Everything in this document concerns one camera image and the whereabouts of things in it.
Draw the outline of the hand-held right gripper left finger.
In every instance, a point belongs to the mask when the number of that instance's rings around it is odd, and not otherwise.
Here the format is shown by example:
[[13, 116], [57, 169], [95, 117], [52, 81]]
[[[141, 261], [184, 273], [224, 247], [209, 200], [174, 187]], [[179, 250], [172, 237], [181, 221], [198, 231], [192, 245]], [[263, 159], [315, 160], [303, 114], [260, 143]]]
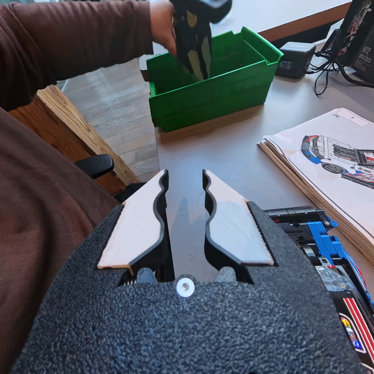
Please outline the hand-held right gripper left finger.
[[168, 258], [166, 192], [169, 172], [160, 172], [124, 201], [97, 268], [157, 271]]

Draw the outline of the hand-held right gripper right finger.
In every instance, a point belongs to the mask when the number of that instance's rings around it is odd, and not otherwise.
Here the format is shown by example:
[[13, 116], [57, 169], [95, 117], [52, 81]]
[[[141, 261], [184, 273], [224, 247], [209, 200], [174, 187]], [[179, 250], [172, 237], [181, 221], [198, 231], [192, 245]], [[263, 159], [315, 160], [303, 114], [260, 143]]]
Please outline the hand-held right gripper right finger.
[[203, 170], [205, 249], [213, 251], [209, 263], [225, 267], [220, 258], [238, 266], [273, 266], [274, 260], [249, 208], [249, 200], [211, 171]]

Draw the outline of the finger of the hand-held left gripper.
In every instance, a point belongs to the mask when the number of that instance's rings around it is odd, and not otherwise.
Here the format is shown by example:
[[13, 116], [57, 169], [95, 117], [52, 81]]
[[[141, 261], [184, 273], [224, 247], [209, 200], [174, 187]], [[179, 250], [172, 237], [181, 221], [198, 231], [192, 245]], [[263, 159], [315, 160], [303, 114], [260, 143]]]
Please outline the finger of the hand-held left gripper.
[[206, 79], [210, 78], [210, 72], [211, 72], [212, 56], [211, 56], [211, 45], [209, 44], [210, 40], [211, 39], [208, 36], [205, 36], [201, 43], [201, 52], [202, 52], [202, 57], [205, 63]]
[[179, 55], [180, 63], [185, 70], [198, 82], [202, 81], [202, 71], [198, 52], [195, 50], [181, 50]]

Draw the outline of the green plastic bin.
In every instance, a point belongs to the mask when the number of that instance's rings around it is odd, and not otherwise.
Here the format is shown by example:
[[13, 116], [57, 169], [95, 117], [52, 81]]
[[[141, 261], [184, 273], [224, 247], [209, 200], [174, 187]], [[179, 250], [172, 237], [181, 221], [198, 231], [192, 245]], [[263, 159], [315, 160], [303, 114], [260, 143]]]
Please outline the green plastic bin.
[[154, 127], [171, 132], [264, 104], [283, 53], [244, 26], [212, 42], [212, 76], [201, 82], [169, 53], [147, 60]]

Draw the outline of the toy brick race car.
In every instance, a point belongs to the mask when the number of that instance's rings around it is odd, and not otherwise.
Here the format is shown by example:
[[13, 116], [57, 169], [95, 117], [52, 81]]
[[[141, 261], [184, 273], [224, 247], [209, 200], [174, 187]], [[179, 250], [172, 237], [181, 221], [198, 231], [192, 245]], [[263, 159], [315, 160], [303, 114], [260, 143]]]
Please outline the toy brick race car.
[[322, 209], [300, 206], [265, 213], [296, 243], [317, 270], [335, 303], [341, 323], [364, 372], [374, 373], [374, 304], [362, 272], [337, 236], [338, 227]]

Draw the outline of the grey neighbouring desk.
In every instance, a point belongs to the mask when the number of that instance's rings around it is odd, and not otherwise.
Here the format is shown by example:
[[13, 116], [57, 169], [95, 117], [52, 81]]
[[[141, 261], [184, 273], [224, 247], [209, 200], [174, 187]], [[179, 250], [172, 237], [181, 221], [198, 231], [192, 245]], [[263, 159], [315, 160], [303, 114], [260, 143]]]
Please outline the grey neighbouring desk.
[[227, 17], [212, 25], [212, 35], [237, 33], [243, 26], [269, 41], [335, 23], [344, 18], [348, 0], [234, 0]]

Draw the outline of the person's left hand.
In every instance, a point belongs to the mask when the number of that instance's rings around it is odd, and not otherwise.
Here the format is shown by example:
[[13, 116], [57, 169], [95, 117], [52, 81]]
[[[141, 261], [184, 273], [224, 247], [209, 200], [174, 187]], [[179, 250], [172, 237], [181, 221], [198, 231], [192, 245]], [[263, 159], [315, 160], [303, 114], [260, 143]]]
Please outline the person's left hand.
[[152, 39], [162, 45], [173, 57], [177, 57], [173, 31], [174, 6], [168, 0], [150, 4]]

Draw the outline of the dark grey power adapter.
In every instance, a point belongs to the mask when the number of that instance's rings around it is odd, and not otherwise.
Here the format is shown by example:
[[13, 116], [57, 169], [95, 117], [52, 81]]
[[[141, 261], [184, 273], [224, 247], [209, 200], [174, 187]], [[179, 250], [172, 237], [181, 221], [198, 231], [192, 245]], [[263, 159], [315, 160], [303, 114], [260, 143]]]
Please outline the dark grey power adapter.
[[303, 77], [314, 56], [316, 44], [289, 41], [280, 51], [283, 53], [275, 75], [292, 79]]

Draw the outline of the race car instruction booklet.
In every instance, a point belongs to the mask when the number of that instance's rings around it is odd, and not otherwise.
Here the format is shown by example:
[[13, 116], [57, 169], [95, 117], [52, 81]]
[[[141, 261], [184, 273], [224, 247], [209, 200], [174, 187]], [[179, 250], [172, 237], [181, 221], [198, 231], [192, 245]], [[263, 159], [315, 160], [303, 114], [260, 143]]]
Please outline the race car instruction booklet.
[[373, 141], [373, 122], [337, 108], [257, 143], [372, 264]]

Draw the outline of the wooden beam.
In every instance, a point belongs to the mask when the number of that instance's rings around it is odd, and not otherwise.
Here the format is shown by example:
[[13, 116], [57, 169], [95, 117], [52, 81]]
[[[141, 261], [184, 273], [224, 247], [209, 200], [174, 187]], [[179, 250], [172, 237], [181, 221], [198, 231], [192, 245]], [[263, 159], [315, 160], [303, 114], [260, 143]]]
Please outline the wooden beam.
[[9, 114], [71, 162], [99, 154], [110, 155], [114, 170], [96, 179], [96, 183], [111, 195], [140, 182], [57, 86], [39, 90], [30, 104]]

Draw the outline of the toy race car box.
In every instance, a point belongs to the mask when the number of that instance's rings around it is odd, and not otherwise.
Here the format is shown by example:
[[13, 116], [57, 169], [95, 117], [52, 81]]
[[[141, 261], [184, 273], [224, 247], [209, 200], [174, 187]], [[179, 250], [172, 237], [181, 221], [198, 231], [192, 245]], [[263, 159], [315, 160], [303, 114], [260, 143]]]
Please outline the toy race car box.
[[339, 52], [339, 62], [369, 83], [373, 83], [373, 27], [374, 1], [352, 1], [340, 26], [344, 47]]

